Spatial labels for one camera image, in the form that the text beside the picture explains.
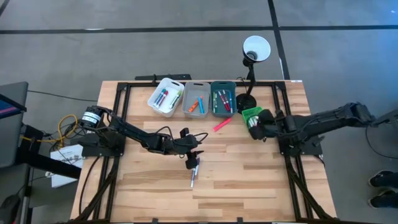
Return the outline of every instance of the plastic bin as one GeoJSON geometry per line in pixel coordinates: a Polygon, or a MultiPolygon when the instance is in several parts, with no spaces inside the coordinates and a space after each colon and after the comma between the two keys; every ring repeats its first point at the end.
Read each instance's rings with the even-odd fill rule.
{"type": "Polygon", "coordinates": [[[251,118],[252,116],[257,116],[261,111],[262,108],[260,106],[242,111],[243,121],[246,124],[246,126],[248,126],[249,118],[251,118]]]}
{"type": "Polygon", "coordinates": [[[174,81],[172,79],[169,79],[169,78],[164,78],[164,79],[162,79],[162,81],[160,81],[159,85],[157,85],[157,87],[155,89],[155,92],[148,99],[148,102],[147,102],[148,106],[153,108],[156,113],[161,114],[161,115],[165,116],[166,118],[169,118],[173,115],[178,104],[181,102],[181,99],[183,98],[183,91],[184,91],[183,84],[181,84],[177,81],[174,81]],[[160,107],[157,108],[156,106],[154,106],[154,103],[163,89],[166,89],[166,91],[168,91],[168,93],[167,93],[167,96],[164,98],[160,107]],[[177,93],[179,91],[182,91],[181,96],[175,103],[174,107],[172,109],[170,109],[170,104],[173,102],[175,96],[177,96],[177,93]]]}
{"type": "Polygon", "coordinates": [[[182,101],[182,111],[188,118],[206,118],[209,112],[209,100],[210,100],[210,84],[204,82],[187,82],[185,84],[184,97],[182,101]],[[202,105],[204,113],[200,113],[199,105],[192,111],[189,112],[191,106],[196,100],[202,96],[202,105]]]}
{"type": "Polygon", "coordinates": [[[210,90],[211,90],[210,105],[211,105],[211,113],[213,113],[214,116],[219,117],[219,118],[229,118],[229,117],[232,117],[236,113],[235,88],[236,88],[235,82],[215,81],[215,82],[211,83],[211,85],[210,85],[210,90]],[[223,101],[221,100],[221,98],[218,94],[218,92],[220,91],[221,94],[223,95],[223,90],[225,91],[226,96],[228,97],[228,102],[232,101],[232,112],[226,110],[226,108],[224,107],[223,101]],[[217,94],[216,111],[213,106],[213,98],[214,98],[213,93],[214,92],[217,94]]]}

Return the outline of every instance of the teal plastic bin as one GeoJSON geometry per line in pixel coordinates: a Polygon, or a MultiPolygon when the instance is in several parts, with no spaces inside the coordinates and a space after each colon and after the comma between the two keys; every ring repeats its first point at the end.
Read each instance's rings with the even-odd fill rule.
{"type": "Polygon", "coordinates": [[[236,111],[236,96],[235,96],[235,88],[236,84],[235,82],[229,82],[229,81],[215,81],[212,82],[210,85],[210,102],[209,104],[211,105],[211,113],[213,113],[214,116],[219,117],[219,118],[229,118],[232,117],[237,111],[236,111]],[[228,103],[231,101],[232,102],[232,111],[227,111],[223,100],[221,99],[219,92],[223,95],[223,90],[225,91],[225,95],[227,96],[228,103]]]}

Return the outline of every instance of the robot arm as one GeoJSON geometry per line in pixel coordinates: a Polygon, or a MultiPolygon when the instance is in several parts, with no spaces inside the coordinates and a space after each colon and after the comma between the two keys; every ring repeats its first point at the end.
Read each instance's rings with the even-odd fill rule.
{"type": "Polygon", "coordinates": [[[93,138],[86,138],[79,142],[83,146],[99,144],[100,146],[114,149],[115,147],[120,147],[120,142],[122,141],[119,141],[119,139],[125,136],[139,142],[141,146],[149,152],[162,155],[187,155],[188,160],[185,162],[187,169],[196,167],[196,156],[203,152],[191,151],[198,147],[203,139],[201,141],[197,141],[194,135],[188,133],[188,128],[185,128],[180,132],[181,138],[179,139],[174,139],[169,127],[163,127],[162,129],[167,128],[170,131],[170,134],[159,133],[162,129],[155,133],[147,133],[123,121],[123,119],[116,116],[112,110],[100,106],[87,107],[87,110],[81,119],[80,126],[83,129],[95,133],[94,140],[93,138]],[[107,115],[108,120],[109,117],[111,118],[109,126],[101,125],[101,120],[105,114],[107,115]]]}
{"type": "Polygon", "coordinates": [[[282,111],[277,111],[274,118],[269,110],[263,110],[258,115],[257,126],[250,128],[249,132],[253,139],[278,138],[292,148],[294,156],[314,141],[318,144],[322,140],[318,138],[319,134],[345,126],[366,127],[373,121],[374,116],[361,103],[347,103],[335,110],[310,116],[284,116],[282,111]]]}

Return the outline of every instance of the pink marker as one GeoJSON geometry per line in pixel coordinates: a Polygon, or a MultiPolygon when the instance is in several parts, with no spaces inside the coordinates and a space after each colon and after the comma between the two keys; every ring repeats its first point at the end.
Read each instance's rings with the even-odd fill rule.
{"type": "Polygon", "coordinates": [[[164,98],[166,98],[167,94],[169,93],[169,91],[166,90],[166,92],[163,93],[163,96],[161,97],[161,99],[159,100],[159,102],[157,103],[156,107],[159,108],[160,104],[162,104],[164,98]]]}
{"type": "Polygon", "coordinates": [[[221,124],[215,126],[215,127],[213,128],[213,131],[214,131],[214,132],[217,132],[220,128],[222,128],[223,126],[225,126],[226,124],[228,124],[229,122],[231,122],[231,120],[232,120],[232,118],[226,119],[226,120],[223,121],[221,124]]]}

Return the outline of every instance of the gray plastic bin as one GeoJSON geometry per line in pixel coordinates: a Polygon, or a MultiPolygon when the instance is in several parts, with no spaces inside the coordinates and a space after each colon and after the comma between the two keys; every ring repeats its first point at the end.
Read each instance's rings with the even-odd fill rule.
{"type": "Polygon", "coordinates": [[[229,81],[215,81],[212,82],[210,85],[211,89],[211,95],[210,95],[210,108],[211,108],[211,113],[213,113],[214,116],[219,117],[219,118],[229,118],[232,117],[236,113],[236,96],[235,96],[235,88],[236,84],[235,82],[229,82],[229,81]],[[224,107],[223,101],[221,100],[218,91],[223,94],[223,90],[225,91],[226,95],[228,96],[228,101],[232,101],[232,112],[227,111],[224,107]],[[213,107],[213,93],[217,94],[216,97],[216,103],[217,103],[217,111],[215,111],[213,107]]]}
{"type": "Polygon", "coordinates": [[[187,82],[185,84],[184,95],[182,98],[182,111],[188,118],[206,118],[209,111],[210,84],[205,82],[187,82]],[[203,96],[202,105],[205,113],[200,113],[199,105],[189,112],[191,106],[198,97],[203,96]]]}

